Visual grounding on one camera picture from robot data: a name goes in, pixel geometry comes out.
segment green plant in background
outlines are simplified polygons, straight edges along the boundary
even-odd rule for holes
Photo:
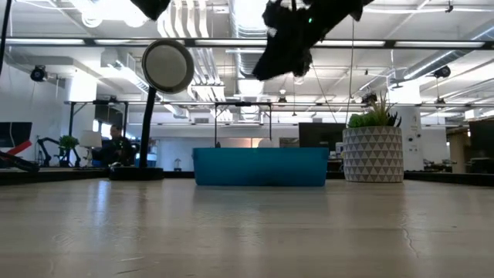
[[[69,135],[60,138],[60,148],[63,150],[72,150],[79,144],[79,140]]]
[[[393,104],[386,103],[386,93],[381,94],[377,101],[370,102],[371,111],[361,115],[353,114],[348,127],[400,127],[401,117],[398,119],[398,112],[393,115],[390,113],[393,106]]]

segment blue storage bin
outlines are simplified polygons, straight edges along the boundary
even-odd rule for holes
[[[195,148],[195,182],[219,186],[324,186],[327,148]]]

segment person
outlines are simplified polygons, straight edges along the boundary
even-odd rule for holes
[[[100,151],[94,151],[93,157],[103,165],[111,165],[115,162],[123,166],[134,163],[134,149],[130,141],[122,136],[122,127],[116,124],[110,128],[111,141],[105,144]]]
[[[134,160],[134,149],[130,141],[122,136],[122,127],[116,124],[110,128],[111,143],[115,147],[116,161],[122,165],[130,165]]]

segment white planter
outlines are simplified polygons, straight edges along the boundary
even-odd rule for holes
[[[399,127],[359,127],[343,131],[345,178],[355,182],[403,182]]]

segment table surface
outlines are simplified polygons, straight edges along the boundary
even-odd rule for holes
[[[193,180],[0,188],[2,277],[493,277],[494,190]]]

